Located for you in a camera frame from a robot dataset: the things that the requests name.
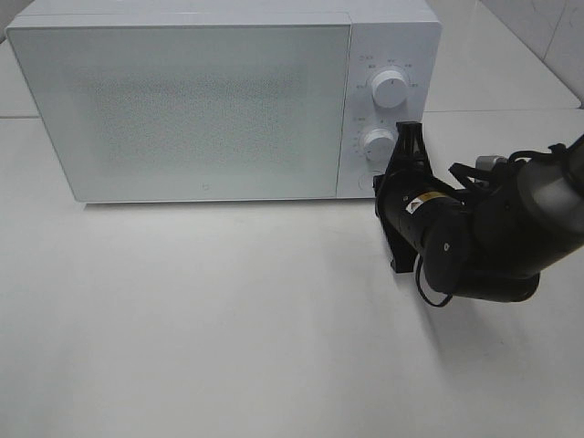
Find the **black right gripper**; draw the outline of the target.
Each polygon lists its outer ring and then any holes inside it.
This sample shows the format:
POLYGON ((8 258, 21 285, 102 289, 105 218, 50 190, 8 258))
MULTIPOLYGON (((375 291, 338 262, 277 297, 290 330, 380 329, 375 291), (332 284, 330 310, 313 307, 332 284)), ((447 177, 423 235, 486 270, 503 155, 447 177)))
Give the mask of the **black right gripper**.
POLYGON ((422 260, 428 229, 438 216, 433 172, 419 121, 396 123, 398 139, 386 172, 373 180, 375 213, 397 274, 412 273, 422 260))

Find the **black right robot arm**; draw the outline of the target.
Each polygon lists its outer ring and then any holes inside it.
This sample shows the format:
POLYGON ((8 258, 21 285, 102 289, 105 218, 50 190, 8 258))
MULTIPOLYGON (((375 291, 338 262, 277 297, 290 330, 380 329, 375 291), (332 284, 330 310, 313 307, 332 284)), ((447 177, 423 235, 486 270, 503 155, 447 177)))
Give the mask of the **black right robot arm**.
POLYGON ((373 180, 375 213, 392 269, 413 274, 420 294, 522 302, 544 269, 582 247, 582 140, 456 163, 453 187, 433 174, 422 124, 397 129, 373 180))

